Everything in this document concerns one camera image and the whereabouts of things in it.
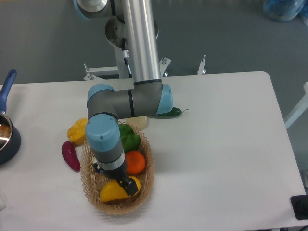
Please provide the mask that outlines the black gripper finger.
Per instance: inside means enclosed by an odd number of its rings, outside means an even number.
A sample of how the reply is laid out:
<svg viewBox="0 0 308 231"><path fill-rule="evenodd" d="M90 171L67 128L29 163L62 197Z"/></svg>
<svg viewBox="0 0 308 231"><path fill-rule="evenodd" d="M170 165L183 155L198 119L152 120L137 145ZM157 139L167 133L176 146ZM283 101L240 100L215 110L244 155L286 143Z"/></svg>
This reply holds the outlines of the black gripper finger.
<svg viewBox="0 0 308 231"><path fill-rule="evenodd" d="M136 177L123 177L116 181L127 196L133 197L140 191L141 183Z"/></svg>

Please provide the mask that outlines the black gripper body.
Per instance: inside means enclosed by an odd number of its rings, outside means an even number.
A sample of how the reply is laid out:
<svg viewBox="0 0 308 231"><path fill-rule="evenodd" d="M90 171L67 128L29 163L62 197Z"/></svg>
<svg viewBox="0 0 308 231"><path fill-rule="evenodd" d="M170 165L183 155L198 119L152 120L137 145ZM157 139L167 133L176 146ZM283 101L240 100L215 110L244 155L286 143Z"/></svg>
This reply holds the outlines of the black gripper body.
<svg viewBox="0 0 308 231"><path fill-rule="evenodd" d="M126 181L128 179L126 162L124 162L119 168L113 170L105 170L101 168L97 163L94 163L92 166L96 173L101 173L107 178L115 179L119 182Z"/></svg>

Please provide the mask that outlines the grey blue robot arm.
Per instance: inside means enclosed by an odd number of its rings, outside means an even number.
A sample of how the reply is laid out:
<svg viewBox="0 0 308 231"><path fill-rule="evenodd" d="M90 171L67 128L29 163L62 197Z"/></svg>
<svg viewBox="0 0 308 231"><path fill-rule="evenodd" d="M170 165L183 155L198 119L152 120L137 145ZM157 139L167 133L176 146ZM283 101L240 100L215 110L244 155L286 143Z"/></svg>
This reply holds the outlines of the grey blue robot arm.
<svg viewBox="0 0 308 231"><path fill-rule="evenodd" d="M105 84L91 87L85 133L104 174L115 179L128 196L134 196L138 186L127 175L118 121L167 113L173 107L171 88L161 80L152 5L149 0L123 0L118 11L111 0L76 0L74 6L85 18L96 13L124 18L133 88L116 91Z"/></svg>

